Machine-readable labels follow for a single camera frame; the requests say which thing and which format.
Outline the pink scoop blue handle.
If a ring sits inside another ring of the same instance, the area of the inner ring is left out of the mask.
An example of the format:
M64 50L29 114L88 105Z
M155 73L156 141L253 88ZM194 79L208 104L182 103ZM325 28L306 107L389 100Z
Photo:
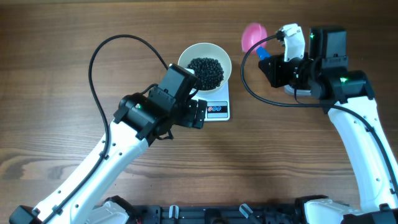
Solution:
M241 37L241 48L244 53L247 53L249 49L259 42L262 39L267 38L267 31L266 28L259 24L259 23L251 23L249 24ZM265 49L266 43L263 42L260 45L258 45L252 52L251 54L256 54L260 60L264 60L265 58L269 58L271 55L270 53Z

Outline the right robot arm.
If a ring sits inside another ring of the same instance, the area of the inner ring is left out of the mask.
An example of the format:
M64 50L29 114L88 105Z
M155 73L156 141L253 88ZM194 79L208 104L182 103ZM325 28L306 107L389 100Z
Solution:
M343 141L356 177L360 206L352 208L324 196L296 201L302 223L396 223L397 161L382 129L375 94L366 74L348 68L346 31L313 27L305 39L300 26L288 24L274 36L284 53L270 55L271 39L257 27L251 48L272 87L307 90L317 99Z

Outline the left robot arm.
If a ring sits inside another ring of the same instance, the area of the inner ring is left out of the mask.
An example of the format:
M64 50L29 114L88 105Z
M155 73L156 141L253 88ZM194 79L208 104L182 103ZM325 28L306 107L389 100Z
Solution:
M101 141L71 176L35 207L20 205L10 223L84 223L120 173L173 125L203 127L207 103L194 100L195 72L171 64L165 77L143 93L126 95Z

